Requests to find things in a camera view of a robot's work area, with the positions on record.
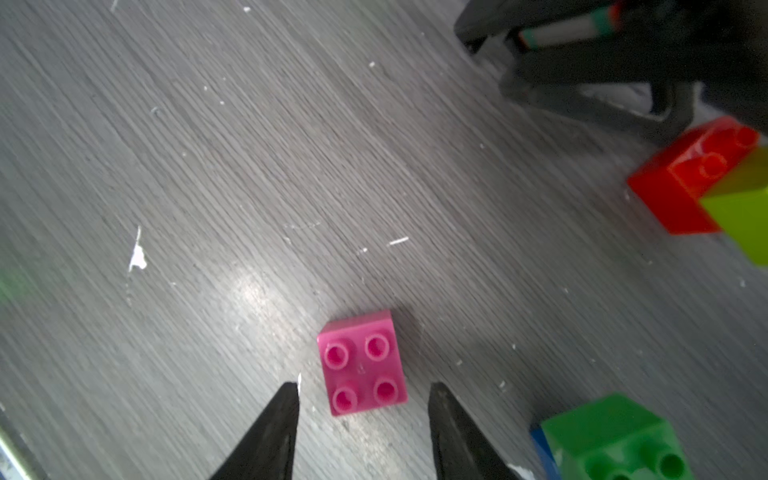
toy block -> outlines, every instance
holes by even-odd
[[[758,133],[731,117],[694,128],[627,179],[673,235],[719,232],[699,198],[756,146]]]
[[[562,480],[558,466],[554,463],[552,458],[552,451],[549,449],[547,438],[544,435],[544,431],[541,428],[531,430],[531,440],[536,447],[536,453],[541,460],[541,466],[544,467],[544,471],[547,474],[547,480]]]
[[[408,402],[389,310],[327,323],[317,348],[333,416]]]
[[[670,424],[620,394],[541,424],[562,480],[693,480]]]
[[[701,198],[756,265],[768,265],[768,148],[753,151]]]

floor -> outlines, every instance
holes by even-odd
[[[51,478],[207,478],[299,375],[295,478],[434,478],[438,380],[537,478],[613,391],[762,477],[766,272],[626,191],[651,143],[503,101],[462,3],[3,1],[0,402]],[[382,308],[410,401],[333,418],[316,334]]]

